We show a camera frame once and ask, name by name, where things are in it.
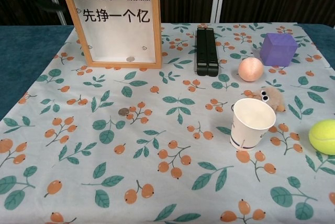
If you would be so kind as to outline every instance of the coin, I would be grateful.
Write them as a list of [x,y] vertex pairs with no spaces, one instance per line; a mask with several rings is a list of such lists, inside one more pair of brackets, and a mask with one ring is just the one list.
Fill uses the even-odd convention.
[[128,108],[122,108],[119,110],[119,115],[120,116],[126,116],[129,114],[129,109]]

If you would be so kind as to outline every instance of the yellow-green tennis ball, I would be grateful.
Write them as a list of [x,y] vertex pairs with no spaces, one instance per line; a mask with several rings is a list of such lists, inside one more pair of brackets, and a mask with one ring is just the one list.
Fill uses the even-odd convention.
[[335,155],[335,120],[327,119],[313,125],[309,131],[309,141],[319,152]]

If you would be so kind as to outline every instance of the paper cup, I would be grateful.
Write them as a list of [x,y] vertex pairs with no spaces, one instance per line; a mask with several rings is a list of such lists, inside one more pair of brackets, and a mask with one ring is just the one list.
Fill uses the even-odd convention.
[[276,114],[265,102],[243,98],[232,105],[234,112],[230,143],[238,150],[250,151],[276,122]]

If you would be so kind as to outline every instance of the purple cube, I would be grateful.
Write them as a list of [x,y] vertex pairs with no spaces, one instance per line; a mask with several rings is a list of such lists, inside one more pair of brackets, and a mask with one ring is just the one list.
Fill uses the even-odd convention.
[[297,48],[290,34],[267,33],[260,55],[266,66],[288,66]]

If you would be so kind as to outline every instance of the tablecloth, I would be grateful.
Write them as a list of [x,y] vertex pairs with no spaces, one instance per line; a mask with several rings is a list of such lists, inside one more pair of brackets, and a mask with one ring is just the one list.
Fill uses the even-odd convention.
[[[199,26],[215,30],[217,77],[194,72]],[[268,32],[299,48],[245,82]],[[0,122],[1,223],[334,222],[335,156],[308,131],[334,119],[335,72],[296,24],[162,24],[161,70],[90,68],[75,31],[66,42]],[[230,107],[265,86],[286,112],[237,152]]]

